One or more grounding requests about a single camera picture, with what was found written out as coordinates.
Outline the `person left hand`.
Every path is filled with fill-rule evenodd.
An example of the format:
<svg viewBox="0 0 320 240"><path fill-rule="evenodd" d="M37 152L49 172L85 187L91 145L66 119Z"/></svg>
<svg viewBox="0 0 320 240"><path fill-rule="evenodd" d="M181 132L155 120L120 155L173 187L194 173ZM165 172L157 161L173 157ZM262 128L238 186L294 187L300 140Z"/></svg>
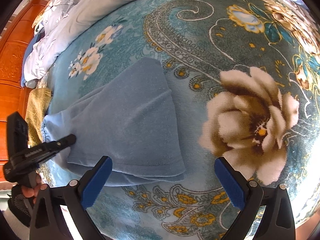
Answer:
<svg viewBox="0 0 320 240"><path fill-rule="evenodd" d="M33 204L36 203L36 197L42 186L42 178L39 174L36 174L35 183L36 185L32 188L21 186L22 194L24 195L25 198L32 200Z"/></svg>

